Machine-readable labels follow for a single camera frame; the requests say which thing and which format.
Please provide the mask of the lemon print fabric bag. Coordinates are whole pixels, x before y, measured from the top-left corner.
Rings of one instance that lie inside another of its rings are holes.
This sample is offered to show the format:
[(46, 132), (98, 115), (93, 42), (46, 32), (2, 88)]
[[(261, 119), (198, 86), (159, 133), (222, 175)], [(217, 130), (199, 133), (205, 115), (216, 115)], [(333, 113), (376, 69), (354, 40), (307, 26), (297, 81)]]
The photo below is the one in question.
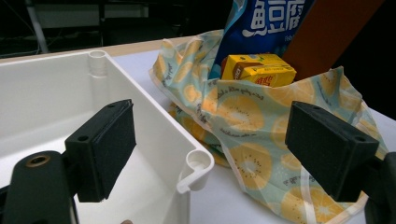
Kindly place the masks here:
[(368, 197), (337, 203), (302, 168), (285, 144), (292, 101), (319, 105), (336, 117), (382, 138), (369, 107), (342, 67), (282, 87), (209, 78), (222, 38), (211, 31), (175, 45), (165, 39), (149, 74), (172, 101), (171, 115), (218, 163), (231, 166), (240, 188), (295, 224), (343, 224)]

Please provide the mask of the beige desk with white leg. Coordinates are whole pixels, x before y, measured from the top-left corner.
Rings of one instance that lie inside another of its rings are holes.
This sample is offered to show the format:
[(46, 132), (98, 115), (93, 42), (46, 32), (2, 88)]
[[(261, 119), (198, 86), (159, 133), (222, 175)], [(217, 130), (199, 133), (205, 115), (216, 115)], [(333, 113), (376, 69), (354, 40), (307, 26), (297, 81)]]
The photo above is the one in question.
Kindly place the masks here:
[(99, 26), (105, 19), (146, 18), (149, 4), (140, 0), (24, 0), (38, 46), (48, 53), (43, 29)]

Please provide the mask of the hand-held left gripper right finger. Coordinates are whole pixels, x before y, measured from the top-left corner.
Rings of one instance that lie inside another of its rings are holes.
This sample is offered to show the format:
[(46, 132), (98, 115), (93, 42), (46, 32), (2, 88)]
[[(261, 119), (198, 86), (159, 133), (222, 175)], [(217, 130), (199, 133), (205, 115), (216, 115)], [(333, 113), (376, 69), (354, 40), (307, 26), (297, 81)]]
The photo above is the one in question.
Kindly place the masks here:
[(363, 192), (379, 197), (379, 142), (327, 110), (294, 101), (285, 143), (335, 201), (355, 202)]

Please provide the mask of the blue snack pouch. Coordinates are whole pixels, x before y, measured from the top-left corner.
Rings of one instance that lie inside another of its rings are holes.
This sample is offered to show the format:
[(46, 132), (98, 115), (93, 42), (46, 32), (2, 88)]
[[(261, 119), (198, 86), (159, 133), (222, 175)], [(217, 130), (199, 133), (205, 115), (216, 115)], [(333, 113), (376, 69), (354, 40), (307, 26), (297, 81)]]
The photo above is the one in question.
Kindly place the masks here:
[(221, 76), (228, 55), (282, 56), (315, 0), (233, 0), (209, 79)]

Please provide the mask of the yellow drink carton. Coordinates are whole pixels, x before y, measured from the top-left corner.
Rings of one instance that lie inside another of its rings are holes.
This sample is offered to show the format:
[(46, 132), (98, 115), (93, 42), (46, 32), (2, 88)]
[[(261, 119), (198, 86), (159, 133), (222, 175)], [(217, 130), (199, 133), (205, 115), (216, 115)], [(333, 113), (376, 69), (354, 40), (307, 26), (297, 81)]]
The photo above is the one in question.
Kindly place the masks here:
[(296, 70), (276, 54), (235, 54), (223, 61), (220, 78), (281, 87), (289, 85), (296, 74)]

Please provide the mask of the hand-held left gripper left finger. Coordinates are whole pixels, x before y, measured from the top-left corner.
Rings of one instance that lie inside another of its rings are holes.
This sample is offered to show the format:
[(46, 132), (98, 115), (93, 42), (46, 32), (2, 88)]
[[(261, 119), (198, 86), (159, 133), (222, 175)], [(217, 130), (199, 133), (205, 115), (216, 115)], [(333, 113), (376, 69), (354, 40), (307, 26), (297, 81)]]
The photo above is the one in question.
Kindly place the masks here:
[(106, 200), (136, 145), (130, 99), (104, 106), (66, 140), (69, 187), (82, 203)]

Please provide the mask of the white plastic bin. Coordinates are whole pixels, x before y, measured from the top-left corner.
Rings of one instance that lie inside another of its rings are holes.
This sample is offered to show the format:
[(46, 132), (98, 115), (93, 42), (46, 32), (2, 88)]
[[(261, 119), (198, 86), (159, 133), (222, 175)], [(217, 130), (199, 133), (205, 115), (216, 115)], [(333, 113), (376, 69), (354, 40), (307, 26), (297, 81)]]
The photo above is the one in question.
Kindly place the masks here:
[(190, 224), (191, 193), (202, 189), (213, 157), (140, 84), (152, 60), (130, 72), (106, 52), (89, 50), (0, 63), (0, 188), (14, 165), (65, 139), (105, 105), (133, 102), (136, 146), (99, 203), (78, 203), (80, 224)]

